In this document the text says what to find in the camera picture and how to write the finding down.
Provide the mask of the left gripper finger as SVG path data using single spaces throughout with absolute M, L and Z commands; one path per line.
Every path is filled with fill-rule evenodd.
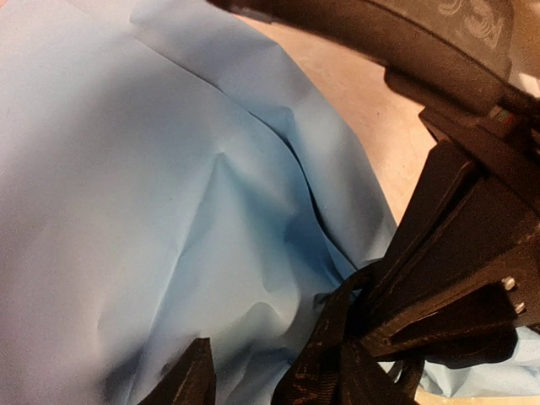
M 143 405 L 211 405 L 216 400 L 216 375 L 209 338 L 196 338 Z

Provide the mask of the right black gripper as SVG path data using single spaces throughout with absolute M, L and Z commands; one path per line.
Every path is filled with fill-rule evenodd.
M 397 232 L 359 297 L 377 359 L 508 359 L 539 323 L 539 165 L 515 116 L 420 119 L 439 141 Z

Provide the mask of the black strap ribbon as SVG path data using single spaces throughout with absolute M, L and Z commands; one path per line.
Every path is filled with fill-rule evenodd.
M 272 404 L 415 404 L 424 361 L 388 375 L 358 339 L 346 333 L 353 292 L 370 286 L 376 262 L 349 276 L 327 299 L 298 358 L 277 384 Z

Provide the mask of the blue wrapping paper sheet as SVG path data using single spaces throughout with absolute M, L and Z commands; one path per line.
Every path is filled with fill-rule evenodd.
M 2 5 L 2 403 L 143 404 L 209 338 L 215 404 L 272 404 L 329 295 L 388 251 L 402 221 L 354 133 L 213 2 Z M 383 68 L 422 111 L 523 120 L 539 165 L 539 116 Z M 508 359 L 371 356 L 423 360 L 417 389 L 447 397 L 536 395 L 539 323 L 515 327 Z

